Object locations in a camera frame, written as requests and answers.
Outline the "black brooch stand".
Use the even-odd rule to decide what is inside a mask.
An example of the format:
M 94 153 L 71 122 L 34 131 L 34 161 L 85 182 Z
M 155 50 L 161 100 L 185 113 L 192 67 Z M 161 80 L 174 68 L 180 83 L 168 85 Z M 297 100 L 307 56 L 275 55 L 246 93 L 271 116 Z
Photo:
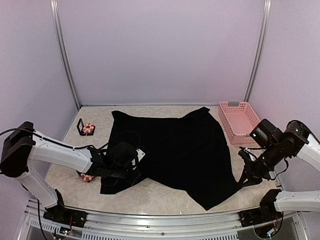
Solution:
M 96 126 L 92 123 L 84 124 L 83 120 L 80 118 L 76 128 L 80 136 L 93 136 Z

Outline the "pink plastic basket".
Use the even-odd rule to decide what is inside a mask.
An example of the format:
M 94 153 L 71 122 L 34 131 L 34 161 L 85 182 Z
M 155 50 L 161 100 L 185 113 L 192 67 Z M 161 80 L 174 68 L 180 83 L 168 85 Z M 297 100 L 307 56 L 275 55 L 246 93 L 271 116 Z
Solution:
M 218 116 L 232 145 L 254 144 L 251 131 L 261 121 L 246 101 L 220 101 Z

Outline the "black t-shirt blue logo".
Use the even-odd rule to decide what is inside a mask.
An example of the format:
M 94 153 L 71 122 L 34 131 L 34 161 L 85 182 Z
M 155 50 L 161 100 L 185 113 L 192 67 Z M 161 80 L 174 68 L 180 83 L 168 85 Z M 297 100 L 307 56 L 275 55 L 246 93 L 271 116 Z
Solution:
M 240 190 L 230 149 L 219 122 L 201 107 L 180 118 L 137 117 L 114 110 L 108 147 L 139 147 L 145 157 L 140 180 L 150 178 L 185 191 L 209 210 Z

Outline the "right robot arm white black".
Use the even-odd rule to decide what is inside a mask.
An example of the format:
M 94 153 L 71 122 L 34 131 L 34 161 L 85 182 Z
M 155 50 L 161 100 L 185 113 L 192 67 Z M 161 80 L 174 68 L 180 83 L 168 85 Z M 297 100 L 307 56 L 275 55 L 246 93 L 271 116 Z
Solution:
M 282 189 L 269 190 L 257 208 L 239 212 L 242 227 L 279 220 L 284 212 L 319 212 L 320 141 L 301 121 L 291 120 L 284 131 L 263 119 L 250 133 L 263 151 L 259 156 L 242 147 L 241 187 L 280 179 Z

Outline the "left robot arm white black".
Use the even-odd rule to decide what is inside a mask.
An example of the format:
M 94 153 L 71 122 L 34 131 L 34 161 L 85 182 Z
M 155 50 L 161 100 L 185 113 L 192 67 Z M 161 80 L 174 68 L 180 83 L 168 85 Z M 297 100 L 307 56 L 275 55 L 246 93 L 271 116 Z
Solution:
M 32 166 L 33 161 L 73 169 L 85 175 L 135 185 L 141 176 L 138 166 L 145 153 L 137 146 L 120 142 L 114 148 L 92 145 L 72 146 L 42 135 L 26 121 L 18 128 L 3 131 L 9 134 L 3 142 L 1 174 L 17 180 L 37 198 L 45 212 L 43 217 L 70 228 L 83 228 L 87 212 L 65 207 L 62 194 L 52 188 Z

